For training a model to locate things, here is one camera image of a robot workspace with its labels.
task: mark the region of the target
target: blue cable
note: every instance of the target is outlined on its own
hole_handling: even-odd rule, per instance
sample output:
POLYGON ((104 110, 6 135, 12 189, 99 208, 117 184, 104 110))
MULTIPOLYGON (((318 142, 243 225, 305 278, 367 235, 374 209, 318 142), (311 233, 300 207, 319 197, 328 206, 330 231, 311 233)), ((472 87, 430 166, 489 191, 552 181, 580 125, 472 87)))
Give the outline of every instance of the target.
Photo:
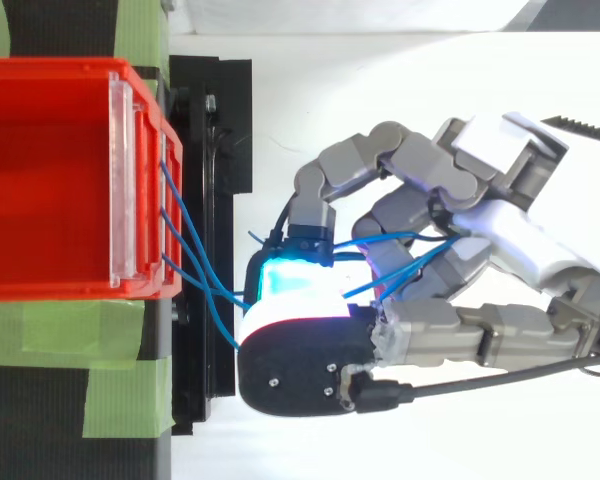
POLYGON ((391 286, 382 292, 382 294, 378 297, 378 302, 382 303, 402 285, 412 280, 418 274, 420 269, 426 267, 436 257, 436 255, 449 249, 456 240, 457 238, 452 238, 451 240, 446 241, 444 244, 434 248, 433 250, 430 250, 420 258, 416 259, 409 265, 408 269, 405 269, 404 273, 398 278, 398 280, 396 280, 391 286))
MULTIPOLYGON (((167 228, 169 228, 169 231, 175 237, 175 239, 178 240, 178 243, 180 243, 180 246, 185 251, 185 253, 189 257, 189 259, 191 260, 191 262, 192 263, 197 262, 198 259, 194 255, 194 253, 191 250, 191 248, 189 247, 189 245, 187 245, 187 242, 184 241, 184 238, 182 238, 182 235, 180 235, 180 233, 178 233, 178 229, 176 229, 175 225, 173 224, 173 222, 169 218, 169 214, 166 212, 166 210, 164 208, 160 209, 160 214, 162 215, 162 218, 164 219, 164 222, 167 225, 167 228)), ((189 277, 189 278, 185 278, 184 275, 181 275, 182 278, 184 278, 185 280, 187 280, 194 287, 197 287, 200 290, 204 290, 204 287, 202 286, 202 283, 200 283, 199 281, 197 281, 195 278, 193 278, 191 275, 189 275, 188 273, 186 273, 184 270, 182 272, 189 277)), ((221 290, 216 290, 215 288, 210 288, 209 290, 211 291, 212 295, 221 295, 221 296, 225 297, 227 300, 229 300, 232 303, 233 303, 233 297, 235 295, 242 295, 242 292, 236 292, 236 293, 233 293, 231 297, 229 297, 229 296, 227 296, 227 294, 225 292, 223 292, 221 290)))
POLYGON ((417 273, 418 270, 420 270, 420 268, 422 268, 423 266, 425 266, 427 263, 429 263, 433 257, 435 257, 438 253, 446 250, 447 248, 449 248, 451 246, 451 244, 453 244, 453 242, 456 241, 456 238, 452 238, 451 240, 446 241, 443 245, 440 245, 436 248, 434 248, 433 250, 425 253, 422 257, 420 257, 417 260, 414 260, 413 262, 411 262, 408 265, 405 265, 402 268, 399 268, 398 270, 396 270, 395 272, 389 273, 387 275, 383 275, 382 277, 377 278, 376 280, 369 282, 365 285, 362 285, 358 288, 355 288, 347 293, 345 293, 343 295, 344 298, 351 298, 354 297, 362 292, 366 292, 367 290, 377 287, 379 285, 382 285, 383 283, 386 283, 389 280, 394 279, 395 277, 404 275, 407 276, 407 274, 409 274, 407 276, 407 278, 409 278, 410 276, 414 275, 414 273, 417 273))
POLYGON ((346 242, 338 243, 333 246, 334 249, 340 249, 345 247, 352 247, 354 245, 363 245, 365 243, 378 243, 385 242, 387 240, 396 240, 399 238, 413 238, 415 240, 424 240, 427 242, 443 242, 448 240, 448 237, 429 237, 427 235, 420 235, 416 232, 394 232, 394 233, 384 233, 382 235, 372 235, 370 237, 364 238, 354 238, 353 240, 348 240, 346 242))
POLYGON ((167 180, 167 183, 169 184, 169 188, 171 189, 171 192, 173 193, 174 198, 176 199, 176 202, 178 202, 178 205, 180 206, 180 212, 182 213, 184 222, 187 224, 189 233, 191 233, 191 237, 193 238, 193 243, 196 246, 196 250, 198 250, 198 254, 200 254, 200 259, 202 260, 202 264, 204 265, 204 269, 206 270, 207 274, 211 277, 211 280, 213 281, 215 286, 218 288, 218 290, 220 290, 229 301, 238 305, 243 310, 247 310, 249 308, 249 306, 246 303, 238 300, 233 295, 233 293, 231 293, 229 290, 227 290, 227 288, 224 285, 222 285, 222 282, 216 275, 216 272, 213 271, 213 267, 211 266, 211 262, 209 262, 207 253, 204 251, 204 246, 202 245, 202 240, 200 240, 200 236, 198 235, 196 227, 193 225, 193 220, 191 220, 191 216, 189 215, 187 206, 184 204, 184 200, 182 200, 182 197, 180 196, 180 192, 178 192, 178 189, 176 188, 176 184, 173 182, 173 178, 171 177, 171 173, 169 172, 169 168, 167 167, 167 164, 164 163, 164 161, 162 161, 162 162, 160 162, 160 167, 162 168, 162 171, 164 172, 164 176, 167 180))
MULTIPOLYGON (((179 268, 173 262, 173 260, 171 260, 169 257, 167 257, 164 253, 162 254, 162 258, 171 268, 173 268, 174 271, 179 273, 182 276, 182 278, 184 278, 185 280, 189 280, 189 278, 191 278, 187 273, 185 273, 181 268, 179 268)), ((195 257, 194 257, 193 266, 195 267, 196 271, 198 272, 198 275, 200 275, 200 279, 202 280, 202 283, 201 283, 202 290, 204 291, 205 295, 207 296, 207 302, 209 303, 209 311, 211 312, 211 317, 213 318, 213 322, 216 324, 216 327, 218 327, 218 330, 220 330, 220 333, 227 340, 227 342, 229 342, 231 344, 231 346, 233 348, 235 348, 236 350, 240 350, 240 346, 238 345, 238 342, 235 341, 233 336, 227 330, 227 327, 225 327, 224 323, 222 323, 222 320, 220 320, 220 314, 218 313, 216 304, 213 301, 213 296, 211 295, 211 289, 209 288, 209 283, 207 282, 207 278, 204 276, 204 270, 202 270, 202 265, 200 265, 200 262, 195 257)))
POLYGON ((395 272, 392 273, 388 273, 387 275, 383 275, 380 278, 375 279, 372 282, 366 283, 358 288, 354 288, 353 290, 345 293, 344 295, 342 295, 344 298, 351 298, 351 297, 355 297, 356 295, 358 295, 359 293, 362 292, 366 292, 367 290, 369 290, 370 288, 373 287, 377 287, 378 285, 382 285, 383 283, 387 282, 388 280, 391 280, 392 278, 397 277, 398 275, 402 275, 402 273, 405 271, 405 269, 409 268, 411 266, 411 264, 402 267, 398 270, 396 270, 395 272))
POLYGON ((253 238, 256 242, 258 242, 260 245, 264 245, 264 240, 262 240, 259 236, 257 236, 255 233, 253 233, 251 230, 247 231, 247 233, 249 234, 249 236, 251 238, 253 238))

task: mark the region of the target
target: glowing light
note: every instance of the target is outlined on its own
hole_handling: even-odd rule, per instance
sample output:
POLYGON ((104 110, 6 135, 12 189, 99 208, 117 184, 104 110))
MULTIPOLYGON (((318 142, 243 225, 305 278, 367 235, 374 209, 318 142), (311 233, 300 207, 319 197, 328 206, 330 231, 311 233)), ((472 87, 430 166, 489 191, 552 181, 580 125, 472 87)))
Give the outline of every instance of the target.
POLYGON ((349 317, 334 269, 304 260, 269 260, 262 269, 259 298, 240 325, 240 343, 278 322, 349 317))
POLYGON ((275 258, 262 267, 259 298, 292 291, 337 291, 333 268, 304 260, 275 258))

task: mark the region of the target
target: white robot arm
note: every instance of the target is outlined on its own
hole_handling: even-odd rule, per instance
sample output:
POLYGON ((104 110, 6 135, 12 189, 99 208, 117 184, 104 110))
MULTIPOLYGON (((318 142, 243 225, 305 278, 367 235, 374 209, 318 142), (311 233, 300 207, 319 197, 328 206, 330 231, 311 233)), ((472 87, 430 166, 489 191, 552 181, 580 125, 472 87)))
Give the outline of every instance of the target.
MULTIPOLYGON (((327 148, 299 170, 288 236, 282 241, 274 229, 269 240, 275 255, 331 265, 335 210, 330 203, 386 174, 403 185, 353 228, 376 278, 414 261, 411 241, 364 239, 419 232, 433 224, 455 240, 408 281, 396 285, 393 278, 379 285, 386 293, 368 313, 372 358, 329 363, 336 367, 330 372, 335 385, 324 391, 335 392, 345 410, 380 409, 373 406, 377 390, 369 388, 368 371, 376 365, 469 360, 523 375, 538 367, 550 372, 570 359, 589 360, 581 366, 600 363, 600 130, 562 123, 572 131, 517 113, 476 115, 468 122, 449 120, 429 139, 387 122, 366 137, 327 148), (574 133, 578 128, 587 135, 574 133), (549 292, 549 309, 453 307, 448 301, 489 264, 549 292), (359 388, 361 381, 366 390, 359 388), (363 390, 372 392, 371 402, 363 390)), ((270 389, 281 390, 281 375, 270 389)), ((241 384, 247 401, 249 384, 241 384)))

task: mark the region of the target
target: white surface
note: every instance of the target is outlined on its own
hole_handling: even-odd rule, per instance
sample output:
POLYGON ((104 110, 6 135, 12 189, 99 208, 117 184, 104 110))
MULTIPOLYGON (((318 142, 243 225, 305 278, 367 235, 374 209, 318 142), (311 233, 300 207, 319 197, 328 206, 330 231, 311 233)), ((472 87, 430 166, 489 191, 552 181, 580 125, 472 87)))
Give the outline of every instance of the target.
POLYGON ((259 35, 492 31, 527 0, 180 0, 171 15, 199 34, 259 35))
POLYGON ((193 18, 188 0, 174 0, 173 11, 169 12, 170 34, 182 35, 193 31, 193 18))
POLYGON ((553 128, 569 150, 538 198, 530 220, 600 271, 600 142, 553 128))
MULTIPOLYGON (((533 225, 525 212, 504 200, 482 202, 454 215, 453 220, 456 225, 491 240, 494 263, 534 288, 546 285, 547 280, 562 270, 589 266, 533 225)), ((573 220, 573 216, 568 215, 565 221, 568 220, 573 220)), ((578 228, 574 222, 569 226, 571 235, 562 237, 566 243, 570 243, 574 229, 578 228)))
MULTIPOLYGON (((265 235, 295 171, 356 132, 397 120, 433 136, 447 118, 479 111, 600 125, 600 34, 183 37, 172 53, 253 59, 254 193, 235 200, 236 288, 257 248, 246 231, 265 235)), ((396 185, 336 202, 337 240, 396 185)), ((455 303, 483 302, 547 300, 488 271, 455 303)), ((480 372, 451 364, 382 373, 417 385, 480 372)), ((269 418, 222 399, 194 437, 174 439, 173 478, 600 480, 600 380, 574 372, 329 419, 269 418)))

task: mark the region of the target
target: cable connector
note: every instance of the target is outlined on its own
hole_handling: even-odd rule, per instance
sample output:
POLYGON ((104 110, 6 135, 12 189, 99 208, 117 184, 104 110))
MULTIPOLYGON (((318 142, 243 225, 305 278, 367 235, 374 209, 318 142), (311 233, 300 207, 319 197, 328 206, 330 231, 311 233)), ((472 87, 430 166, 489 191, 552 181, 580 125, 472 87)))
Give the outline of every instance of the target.
POLYGON ((269 237, 264 241, 264 248, 274 248, 282 243, 282 239, 284 238, 284 233, 280 230, 271 230, 269 232, 269 237))
POLYGON ((354 375, 349 393, 358 413, 384 412, 398 408, 409 401, 410 384, 400 384, 394 380, 373 380, 368 372, 354 375))

